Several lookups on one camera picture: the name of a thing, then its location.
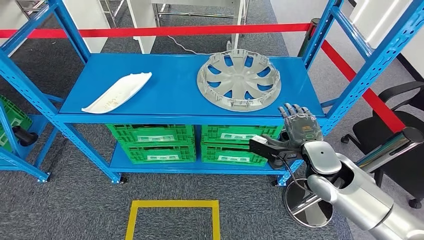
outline yellow floor tape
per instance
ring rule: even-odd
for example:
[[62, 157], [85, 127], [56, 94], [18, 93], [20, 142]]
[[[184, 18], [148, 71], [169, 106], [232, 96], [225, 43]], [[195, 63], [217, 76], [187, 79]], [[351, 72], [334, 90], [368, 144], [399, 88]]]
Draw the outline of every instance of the yellow floor tape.
[[220, 204], [218, 200], [134, 200], [129, 212], [125, 240], [133, 240], [139, 208], [212, 208], [213, 240], [220, 240]]

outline green crate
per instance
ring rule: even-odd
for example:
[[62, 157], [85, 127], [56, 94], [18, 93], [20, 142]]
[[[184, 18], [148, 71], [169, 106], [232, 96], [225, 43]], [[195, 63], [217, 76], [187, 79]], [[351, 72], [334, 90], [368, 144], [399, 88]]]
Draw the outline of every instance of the green crate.
[[283, 126], [202, 125], [202, 143], [248, 144], [256, 135], [267, 134], [276, 139]]
[[121, 145], [133, 164], [169, 164], [196, 161], [196, 148], [188, 146]]
[[202, 143], [201, 161], [215, 164], [265, 166], [268, 160], [249, 152], [249, 145]]
[[182, 146], [195, 140], [193, 125], [106, 124], [116, 140], [138, 146]]
[[[25, 130], [28, 130], [30, 128], [33, 121], [25, 114], [25, 112], [20, 110], [15, 104], [13, 104], [13, 102], [9, 101], [2, 95], [0, 95], [0, 101], [3, 104], [4, 110], [6, 111], [7, 119], [9, 120], [9, 123], [12, 127], [19, 125]], [[0, 146], [2, 146], [6, 151], [12, 152], [12, 147], [1, 124]]]

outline shelf board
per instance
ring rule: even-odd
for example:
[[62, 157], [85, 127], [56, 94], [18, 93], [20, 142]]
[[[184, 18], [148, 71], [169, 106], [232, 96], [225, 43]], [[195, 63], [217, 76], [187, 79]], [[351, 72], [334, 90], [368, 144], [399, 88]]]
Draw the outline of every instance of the shelf board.
[[[29, 127], [28, 132], [36, 133], [40, 136], [49, 121], [43, 115], [28, 115], [28, 117], [32, 120], [32, 124]], [[23, 155], [22, 159], [26, 159], [28, 157], [35, 145], [35, 143], [29, 146], [21, 146], [20, 144], [17, 145], [20, 149], [20, 153]], [[15, 171], [20, 169], [17, 168], [14, 164], [0, 158], [0, 170]]]
[[[270, 57], [280, 71], [281, 93], [270, 106], [234, 112], [213, 105], [200, 93], [196, 79], [207, 55], [135, 53], [92, 54], [59, 111], [68, 123], [239, 124], [280, 125], [282, 103], [296, 103], [324, 117], [311, 80], [299, 57]], [[151, 79], [130, 100], [106, 114], [81, 111], [118, 79], [152, 72]]]
[[118, 173], [162, 174], [284, 175], [287, 172], [285, 169], [274, 170], [268, 163], [265, 166], [204, 163], [201, 161], [199, 153], [195, 162], [133, 164], [119, 143], [116, 144], [109, 169]]

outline blue metal shelf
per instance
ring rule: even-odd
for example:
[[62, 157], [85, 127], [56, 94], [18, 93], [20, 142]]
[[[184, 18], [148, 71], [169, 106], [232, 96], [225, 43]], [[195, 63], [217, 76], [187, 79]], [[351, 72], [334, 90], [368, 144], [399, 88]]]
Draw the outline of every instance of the blue metal shelf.
[[[281, 125], [277, 108], [286, 102], [325, 116], [300, 57], [270, 58], [281, 75], [281, 93], [272, 105], [252, 112], [229, 111], [202, 96], [196, 78], [208, 58], [192, 54], [92, 54], [58, 117], [67, 123]], [[121, 77], [142, 72], [152, 72], [151, 79], [122, 106], [106, 114], [81, 111]]]
[[[200, 94], [196, 77], [200, 66], [207, 60], [207, 55], [90, 54], [62, 0], [47, 1], [49, 7], [45, 8], [38, 19], [30, 21], [17, 31], [11, 40], [0, 47], [0, 75], [99, 167], [112, 183], [120, 182], [121, 172], [178, 172], [272, 174], [278, 175], [278, 183], [284, 185], [289, 176], [288, 172], [272, 170], [269, 166], [263, 168], [221, 166], [201, 161], [167, 165], [134, 165], [119, 146], [109, 164], [78, 133], [72, 123], [280, 125], [282, 119], [277, 107], [284, 102], [290, 102], [306, 106], [317, 115], [322, 131], [324, 135], [327, 135], [424, 24], [424, 0], [412, 0], [381, 44], [376, 49], [371, 49], [356, 27], [340, 11], [343, 0], [329, 0], [302, 58], [270, 58], [281, 74], [281, 93], [277, 100], [264, 109], [239, 113], [221, 109]], [[50, 12], [54, 12], [57, 21], [85, 64], [60, 111], [50, 102], [49, 96], [44, 95], [7, 56], [7, 53], [14, 46], [18, 46], [31, 29], [34, 29]], [[320, 50], [334, 20], [338, 21], [349, 39], [353, 41], [364, 57], [365, 64], [340, 97], [320, 105], [307, 70]], [[140, 72], [152, 72], [153, 76], [139, 93], [116, 110], [100, 115], [81, 111], [81, 108], [91, 104], [119, 78]], [[331, 107], [328, 113], [324, 114], [323, 106]], [[12, 135], [11, 129], [7, 131], [7, 134]], [[48, 139], [40, 153], [41, 156], [47, 152], [46, 147], [53, 142], [55, 134], [56, 132], [52, 133], [53, 137], [50, 136]], [[38, 179], [47, 179], [47, 175], [36, 168], [42, 161], [40, 158], [32, 166], [19, 159], [18, 155], [0, 149], [0, 156], [12, 159], [9, 160], [12, 164], [25, 168], [26, 172]], [[290, 168], [295, 169], [301, 163], [301, 160], [295, 161]]]

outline white cable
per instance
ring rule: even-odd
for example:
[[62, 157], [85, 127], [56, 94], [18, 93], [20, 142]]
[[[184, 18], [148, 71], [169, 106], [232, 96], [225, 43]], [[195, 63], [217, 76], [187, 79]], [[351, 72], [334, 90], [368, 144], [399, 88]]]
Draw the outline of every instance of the white cable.
[[183, 45], [179, 44], [179, 43], [177, 42], [177, 40], [175, 40], [175, 38], [173, 38], [172, 36], [169, 36], [169, 35], [168, 35], [168, 38], [172, 39], [176, 45], [178, 45], [178, 46], [182, 47], [182, 49], [184, 49], [184, 50], [185, 50], [185, 51], [187, 51], [187, 52], [191, 52], [191, 53], [194, 53], [194, 54], [197, 54], [197, 55], [212, 55], [212, 54], [213, 54], [213, 53], [197, 53], [197, 52], [195, 52], [195, 51], [193, 51], [193, 50], [190, 50], [190, 49], [187, 49], [187, 48], [185, 48]]

